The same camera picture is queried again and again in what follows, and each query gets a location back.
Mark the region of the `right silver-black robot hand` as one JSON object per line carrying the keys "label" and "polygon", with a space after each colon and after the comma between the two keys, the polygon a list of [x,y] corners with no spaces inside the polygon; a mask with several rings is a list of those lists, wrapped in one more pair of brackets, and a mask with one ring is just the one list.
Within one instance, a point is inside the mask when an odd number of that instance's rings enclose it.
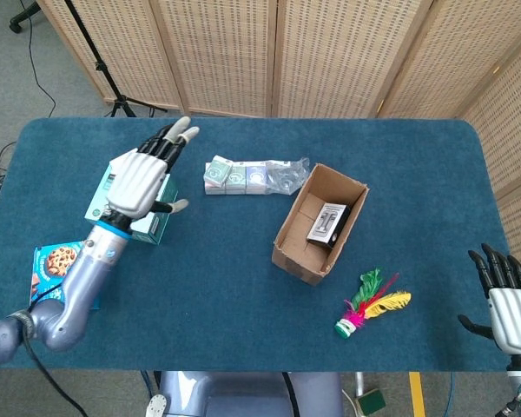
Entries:
{"label": "right silver-black robot hand", "polygon": [[495,342],[505,354],[521,356],[521,262],[483,243],[484,255],[468,252],[490,311],[491,324],[478,325],[460,314],[458,321],[470,333]]}

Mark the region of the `left silver-black robot hand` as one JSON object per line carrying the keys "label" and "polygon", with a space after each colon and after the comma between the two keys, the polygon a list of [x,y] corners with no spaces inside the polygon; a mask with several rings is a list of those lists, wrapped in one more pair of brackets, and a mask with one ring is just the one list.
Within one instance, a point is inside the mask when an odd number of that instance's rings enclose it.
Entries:
{"label": "left silver-black robot hand", "polygon": [[181,117],[125,158],[107,194],[110,214],[132,222],[150,212],[172,214],[188,206],[186,199],[164,203],[156,197],[184,148],[199,134],[190,123],[188,116]]}

